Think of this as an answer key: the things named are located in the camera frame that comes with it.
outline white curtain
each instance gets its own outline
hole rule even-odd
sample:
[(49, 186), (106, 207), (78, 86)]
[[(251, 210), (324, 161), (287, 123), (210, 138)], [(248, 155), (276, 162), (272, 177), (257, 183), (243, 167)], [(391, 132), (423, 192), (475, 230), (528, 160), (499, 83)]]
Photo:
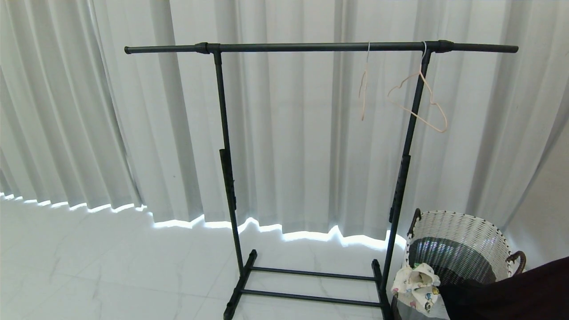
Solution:
[(70, 206), (140, 205), (88, 7), (1, 5), (2, 191)]

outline laundry basket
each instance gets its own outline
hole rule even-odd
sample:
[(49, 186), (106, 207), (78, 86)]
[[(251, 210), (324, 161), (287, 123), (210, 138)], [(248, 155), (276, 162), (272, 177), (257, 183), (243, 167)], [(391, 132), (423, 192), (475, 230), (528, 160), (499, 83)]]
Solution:
[[(514, 270), (514, 260), (520, 258)], [(403, 267), (426, 263), (439, 276), (441, 285), (466, 280), (491, 284), (523, 271), (525, 254), (511, 253), (508, 241), (498, 228), (481, 218), (449, 211), (415, 210), (407, 233)], [(396, 319), (426, 319), (413, 308), (392, 303)], [(440, 299), (430, 310), (430, 318), (448, 319)]]

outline floor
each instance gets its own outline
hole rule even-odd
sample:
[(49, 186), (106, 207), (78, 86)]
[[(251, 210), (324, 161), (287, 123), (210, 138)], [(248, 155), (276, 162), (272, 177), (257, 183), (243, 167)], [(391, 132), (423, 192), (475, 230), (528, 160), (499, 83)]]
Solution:
[[(154, 224), (150, 213), (133, 207), (70, 209), (2, 197), (0, 226), (2, 320), (222, 319), (238, 279), (227, 223)], [(385, 243), (366, 237), (282, 235), (254, 222), (240, 229), (244, 256), (255, 248), (258, 266), (371, 276), (371, 261), (385, 258)], [(404, 243), (398, 237), (392, 276)], [(252, 273), (247, 287), (378, 301), (372, 282)], [(255, 296), (243, 296), (234, 316), (381, 318), (369, 307)]]

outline clothes rack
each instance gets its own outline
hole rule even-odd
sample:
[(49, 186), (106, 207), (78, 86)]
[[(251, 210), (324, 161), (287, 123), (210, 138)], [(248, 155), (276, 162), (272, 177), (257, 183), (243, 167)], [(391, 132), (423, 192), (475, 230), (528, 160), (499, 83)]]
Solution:
[[(222, 52), (308, 52), (308, 51), (421, 51), (423, 57), (421, 61), (421, 71), (426, 76), (427, 67), (431, 60), (432, 54), (439, 54), (450, 51), (477, 51), (477, 52), (502, 52), (515, 53), (518, 51), (517, 46), (503, 46), (498, 44), (471, 44), (471, 43), (454, 43), (447, 40), (425, 41), (425, 42), (371, 42), (371, 43), (257, 43), (257, 44), (220, 44), (202, 42), (188, 46), (151, 46), (151, 47), (125, 47), (127, 54), (141, 53), (159, 53), (159, 52), (198, 52), (201, 54), (213, 54), (213, 60), (216, 67), (217, 90), (219, 95), (219, 105), (221, 110), (221, 123), (223, 129), (224, 148), (220, 150), (221, 166), (223, 171), (225, 193), (228, 200), (229, 216), (231, 219), (231, 228), (233, 232), (233, 241), (237, 255), (237, 266), (239, 270), (239, 280), (233, 290), (233, 294), (227, 303), (223, 318), (231, 320), (235, 313), (236, 307), (243, 294), (252, 294), (257, 296), (269, 296), (278, 298), (292, 298), (306, 301), (331, 302), (347, 305), (358, 305), (368, 307), (381, 308), (383, 318), (385, 320), (393, 320), (393, 313), (387, 298), (387, 277), (391, 265), (393, 248), (395, 245), (395, 236), (399, 224), (399, 216), (401, 214), (401, 205), (403, 202), (403, 193), (407, 182), (407, 173), (409, 172), (409, 164), (411, 162), (411, 142), (415, 131), (415, 123), (417, 118), (410, 115), (405, 144), (403, 146), (403, 154), (401, 156), (401, 164), (397, 183), (395, 185), (395, 193), (393, 195), (393, 204), (389, 213), (389, 222), (391, 223), (391, 233), (387, 241), (387, 252), (385, 256), (383, 274), (377, 259), (372, 261), (373, 277), (354, 276), (350, 274), (335, 274), (323, 272), (310, 272), (302, 270), (289, 270), (278, 268), (265, 268), (255, 266), (257, 251), (254, 249), (249, 254), (247, 262), (243, 264), (243, 256), (241, 253), (241, 243), (239, 233), (237, 231), (237, 218), (235, 215), (237, 199), (234, 192), (233, 168), (231, 163), (231, 150), (229, 146), (229, 129), (227, 122), (227, 109), (225, 103), (225, 91), (223, 84), (223, 70), (221, 68)], [(419, 112), (420, 100), (423, 93), (424, 82), (419, 78), (415, 88), (413, 98), (412, 111), (415, 114)], [(288, 294), (280, 292), (268, 292), (260, 290), (245, 289), (247, 280), (251, 272), (273, 272), (294, 274), (311, 277), (328, 277), (336, 279), (349, 279), (358, 281), (374, 282), (377, 288), (379, 302), (345, 300), (318, 296), (304, 296), (300, 294)]]

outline wall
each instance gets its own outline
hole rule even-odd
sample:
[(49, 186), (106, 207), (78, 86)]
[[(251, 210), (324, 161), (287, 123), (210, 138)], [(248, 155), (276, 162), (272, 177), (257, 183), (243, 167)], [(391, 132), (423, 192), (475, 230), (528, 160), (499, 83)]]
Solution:
[(506, 229), (513, 249), (523, 250), (527, 269), (569, 256), (569, 125)]

